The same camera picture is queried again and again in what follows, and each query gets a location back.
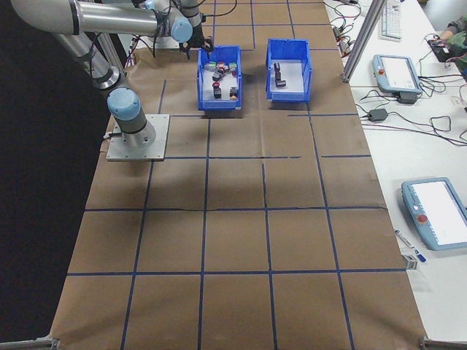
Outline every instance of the grid square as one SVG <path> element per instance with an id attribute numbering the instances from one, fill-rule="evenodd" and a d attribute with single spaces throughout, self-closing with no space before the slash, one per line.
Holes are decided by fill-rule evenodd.
<path id="1" fill-rule="evenodd" d="M 216 15 L 226 13 L 232 9 L 231 4 L 216 4 Z M 249 25 L 251 26 L 251 5 L 250 4 L 237 4 L 236 9 L 231 15 L 221 16 L 215 18 L 216 30 L 218 26 L 222 25 Z"/>
<path id="2" fill-rule="evenodd" d="M 209 212 L 205 254 L 206 271 L 267 271 L 264 212 Z"/>
<path id="3" fill-rule="evenodd" d="M 314 157 L 264 160 L 269 208 L 324 206 Z"/>
<path id="4" fill-rule="evenodd" d="M 167 138 L 167 157 L 206 157 L 207 120 L 172 117 Z"/>
<path id="5" fill-rule="evenodd" d="M 328 24 L 318 26 L 294 26 L 296 39 L 308 40 L 310 49 L 335 49 L 336 38 Z"/>
<path id="6" fill-rule="evenodd" d="M 266 50 L 268 47 L 268 40 L 270 38 L 276 39 L 292 39 L 293 32 L 292 26 L 255 26 L 255 43 L 258 50 L 264 52 L 263 61 L 266 57 Z"/>
<path id="7" fill-rule="evenodd" d="M 137 276 L 125 349 L 196 349 L 199 276 Z"/>
<path id="8" fill-rule="evenodd" d="M 328 13 L 322 2 L 289 6 L 293 24 L 329 24 Z"/>
<path id="9" fill-rule="evenodd" d="M 269 212 L 274 271 L 335 270 L 325 210 Z"/>
<path id="10" fill-rule="evenodd" d="M 162 97 L 161 113 L 175 115 L 203 114 L 202 111 L 198 110 L 196 75 L 190 77 L 193 80 L 167 80 L 166 90 Z"/>
<path id="11" fill-rule="evenodd" d="M 263 208 L 259 160 L 214 159 L 209 162 L 208 209 Z"/>
<path id="12" fill-rule="evenodd" d="M 205 159 L 167 159 L 155 163 L 148 208 L 204 208 Z"/>
<path id="13" fill-rule="evenodd" d="M 202 237 L 202 212 L 147 212 L 138 271 L 200 271 Z"/>
<path id="14" fill-rule="evenodd" d="M 370 154 L 358 116 L 313 117 L 312 124 L 321 156 Z"/>
<path id="15" fill-rule="evenodd" d="M 314 155 L 308 117 L 263 116 L 261 137 L 266 157 Z"/>
<path id="16" fill-rule="evenodd" d="M 331 221 L 340 268 L 404 268 L 387 210 L 333 210 Z"/>
<path id="17" fill-rule="evenodd" d="M 142 213 L 85 212 L 68 272 L 133 271 Z"/>
<path id="18" fill-rule="evenodd" d="M 268 276 L 204 277 L 201 348 L 274 348 Z"/>
<path id="19" fill-rule="evenodd" d="M 406 272 L 344 273 L 356 349 L 420 348 L 426 335 Z"/>
<path id="20" fill-rule="evenodd" d="M 253 18 L 255 24 L 290 24 L 289 9 L 286 4 L 253 4 Z"/>
<path id="21" fill-rule="evenodd" d="M 311 113 L 357 114 L 352 91 L 340 77 L 344 68 L 339 51 L 312 50 L 312 61 L 314 67 L 324 66 L 326 70 L 315 69 L 313 72 Z"/>
<path id="22" fill-rule="evenodd" d="M 335 273 L 274 275 L 274 305 L 279 349 L 350 349 Z"/>
<path id="23" fill-rule="evenodd" d="M 253 50 L 253 29 L 251 26 L 216 26 L 214 42 L 216 45 L 238 45 L 242 50 Z"/>
<path id="24" fill-rule="evenodd" d="M 321 158 L 320 162 L 329 206 L 385 207 L 370 157 Z"/>
<path id="25" fill-rule="evenodd" d="M 156 50 L 155 54 L 156 58 L 153 57 L 152 48 L 151 51 L 146 48 L 138 49 L 137 65 L 127 68 L 128 78 L 131 78 L 132 82 L 135 81 L 134 87 L 138 96 L 142 97 L 143 109 L 150 113 L 158 113 L 165 79 L 186 80 L 195 77 L 197 69 L 197 52 L 193 52 L 196 57 L 191 61 L 187 61 L 185 55 L 173 50 Z"/>
<path id="26" fill-rule="evenodd" d="M 212 157 L 260 157 L 260 121 L 258 118 L 212 120 L 209 141 Z"/>
<path id="27" fill-rule="evenodd" d="M 70 350 L 119 349 L 130 286 L 131 276 L 67 277 L 51 336 Z"/>
<path id="28" fill-rule="evenodd" d="M 99 155 L 87 209 L 141 209 L 147 191 L 150 164 L 146 162 L 108 162 Z"/>

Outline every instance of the power adapter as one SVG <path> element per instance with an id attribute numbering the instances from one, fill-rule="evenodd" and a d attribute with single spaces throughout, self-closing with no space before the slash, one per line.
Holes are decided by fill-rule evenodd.
<path id="1" fill-rule="evenodd" d="M 397 96 L 397 102 L 400 104 L 414 104 L 418 100 L 416 93 L 399 93 Z"/>
<path id="2" fill-rule="evenodd" d="M 334 33 L 334 36 L 336 37 L 336 41 L 338 41 L 341 36 L 341 31 L 339 30 L 339 28 L 333 27 L 333 33 Z"/>
<path id="3" fill-rule="evenodd" d="M 372 123 L 384 122 L 387 118 L 387 111 L 384 108 L 372 109 L 368 115 L 368 120 Z"/>

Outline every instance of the blue plastic bin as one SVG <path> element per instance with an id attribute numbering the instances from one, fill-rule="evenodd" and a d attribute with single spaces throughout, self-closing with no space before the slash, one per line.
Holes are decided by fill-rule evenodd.
<path id="1" fill-rule="evenodd" d="M 293 60 L 301 62 L 301 75 L 304 89 L 302 93 L 271 91 L 271 74 L 274 75 L 275 61 Z M 270 39 L 266 56 L 268 77 L 266 80 L 266 99 L 277 102 L 309 102 L 312 94 L 313 65 L 309 54 L 308 40 L 305 39 Z"/>
<path id="2" fill-rule="evenodd" d="M 224 62 L 226 64 L 235 62 L 237 65 L 236 86 L 238 87 L 238 99 L 232 100 L 209 100 L 208 96 L 203 96 L 203 83 L 204 83 L 204 65 L 208 62 Z M 240 62 L 240 46 L 216 46 L 214 51 L 207 57 L 206 51 L 199 50 L 198 55 L 198 109 L 200 111 L 206 110 L 232 110 L 242 108 L 242 65 Z M 229 89 L 223 87 L 222 80 L 220 81 L 221 89 Z"/>

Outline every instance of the table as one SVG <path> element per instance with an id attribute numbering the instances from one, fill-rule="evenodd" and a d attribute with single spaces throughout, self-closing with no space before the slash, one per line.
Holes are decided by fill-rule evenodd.
<path id="1" fill-rule="evenodd" d="M 360 3 L 365 8 L 370 1 Z M 331 19 L 336 17 L 329 8 L 328 14 Z M 355 27 L 350 32 L 352 39 L 356 37 L 362 22 L 361 17 L 355 21 Z M 402 4 L 401 24 L 401 42 L 379 39 L 378 28 L 375 28 L 350 80 L 355 103 L 360 103 L 360 98 L 377 86 L 371 69 L 371 59 L 375 54 L 407 55 L 420 73 L 420 64 L 417 62 L 430 51 L 424 38 L 434 32 L 433 27 L 415 0 L 406 0 Z M 423 75 L 458 74 L 454 65 L 445 69 L 443 63 L 437 62 L 433 53 L 423 60 L 422 72 Z M 456 137 L 467 129 L 466 111 L 456 97 L 459 96 L 459 87 L 464 83 L 463 79 L 450 80 L 445 93 L 435 94 L 430 99 L 423 96 L 414 106 L 391 102 L 383 108 L 419 123 L 426 123 L 430 117 L 449 115 L 452 118 L 452 132 L 447 136 Z M 378 104 L 379 102 L 365 104 L 364 107 L 370 109 Z M 415 128 L 396 116 L 389 116 L 384 125 Z M 467 264 L 467 249 L 448 252 L 428 250 L 420 241 L 412 219 L 408 216 L 400 189 L 401 183 L 409 179 L 446 176 L 454 184 L 460 199 L 467 203 L 467 149 L 416 133 L 387 131 L 375 127 L 365 127 L 364 130 L 393 226 L 401 230 L 428 259 L 426 263 L 419 262 L 416 271 L 408 272 L 428 337 L 440 341 L 465 341 L 467 326 L 464 315 L 467 313 L 467 300 L 464 291 L 467 278 L 464 267 Z M 406 252 L 405 246 L 399 243 L 401 252 Z"/>

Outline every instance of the brown paper surface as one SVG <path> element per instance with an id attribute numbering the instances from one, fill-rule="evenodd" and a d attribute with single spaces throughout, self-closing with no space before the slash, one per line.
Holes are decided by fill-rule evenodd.
<path id="1" fill-rule="evenodd" d="M 220 14 L 231 0 L 202 5 Z M 417 349 L 424 336 L 325 6 L 239 1 L 243 108 L 197 108 L 197 52 L 137 51 L 167 159 L 103 146 L 52 334 L 65 349 Z M 268 38 L 309 40 L 309 104 L 266 101 Z"/>

